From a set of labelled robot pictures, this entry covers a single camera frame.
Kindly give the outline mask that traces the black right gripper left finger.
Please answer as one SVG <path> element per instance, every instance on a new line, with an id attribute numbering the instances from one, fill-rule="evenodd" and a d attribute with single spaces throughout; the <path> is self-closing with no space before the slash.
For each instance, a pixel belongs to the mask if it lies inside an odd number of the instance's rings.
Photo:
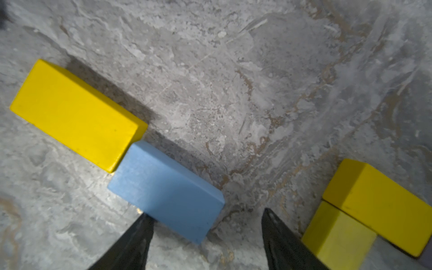
<path id="1" fill-rule="evenodd" d="M 142 214 L 89 270 L 144 270 L 155 219 Z"/>

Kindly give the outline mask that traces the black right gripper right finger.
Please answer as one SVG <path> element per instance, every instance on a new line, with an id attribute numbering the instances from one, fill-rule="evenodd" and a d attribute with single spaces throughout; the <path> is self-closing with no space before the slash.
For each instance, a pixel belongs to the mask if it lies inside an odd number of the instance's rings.
<path id="1" fill-rule="evenodd" d="M 328 270 L 270 208 L 265 208 L 261 225 L 270 270 Z"/>

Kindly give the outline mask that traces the long yellow block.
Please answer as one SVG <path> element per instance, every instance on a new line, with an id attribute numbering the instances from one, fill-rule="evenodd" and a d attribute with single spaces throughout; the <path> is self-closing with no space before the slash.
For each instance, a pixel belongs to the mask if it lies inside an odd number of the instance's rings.
<path id="1" fill-rule="evenodd" d="M 331 270 L 358 270 L 377 234 L 322 201 L 301 241 Z"/>

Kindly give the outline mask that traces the light blue square block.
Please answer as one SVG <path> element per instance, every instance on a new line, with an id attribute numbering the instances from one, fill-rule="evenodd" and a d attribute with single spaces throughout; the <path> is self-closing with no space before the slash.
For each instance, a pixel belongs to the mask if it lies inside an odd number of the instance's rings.
<path id="1" fill-rule="evenodd" d="M 220 190 L 146 141 L 131 145 L 108 189 L 197 245 L 225 205 Z"/>

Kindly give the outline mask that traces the short yellow block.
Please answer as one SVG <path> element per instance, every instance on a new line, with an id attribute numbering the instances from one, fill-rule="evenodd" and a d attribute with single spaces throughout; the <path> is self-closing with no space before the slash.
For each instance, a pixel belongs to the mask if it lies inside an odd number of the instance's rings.
<path id="1" fill-rule="evenodd" d="M 413 257 L 432 235 L 432 207 L 367 163 L 344 159 L 322 198 Z"/>
<path id="2" fill-rule="evenodd" d="M 70 71 L 43 59 L 32 67 L 10 109 L 108 173 L 148 127 Z"/>

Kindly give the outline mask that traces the purple short block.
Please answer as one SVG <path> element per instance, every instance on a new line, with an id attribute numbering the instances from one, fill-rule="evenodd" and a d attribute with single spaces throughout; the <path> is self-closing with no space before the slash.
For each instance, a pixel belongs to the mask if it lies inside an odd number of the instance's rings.
<path id="1" fill-rule="evenodd" d="M 428 243 L 417 261 L 429 270 L 432 270 L 432 244 Z"/>

